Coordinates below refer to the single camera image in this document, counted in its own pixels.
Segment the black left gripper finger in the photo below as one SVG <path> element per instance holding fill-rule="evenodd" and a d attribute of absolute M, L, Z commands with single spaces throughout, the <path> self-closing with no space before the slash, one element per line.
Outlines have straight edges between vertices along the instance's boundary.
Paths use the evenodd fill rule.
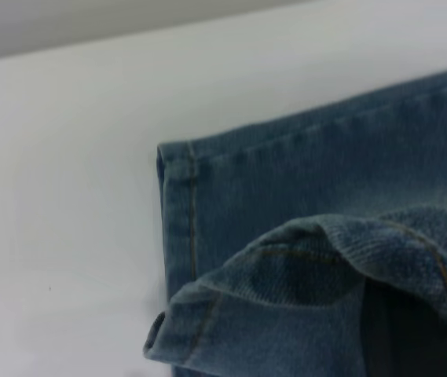
<path fill-rule="evenodd" d="M 365 279 L 361 345 L 368 376 L 447 376 L 447 277 Z"/>

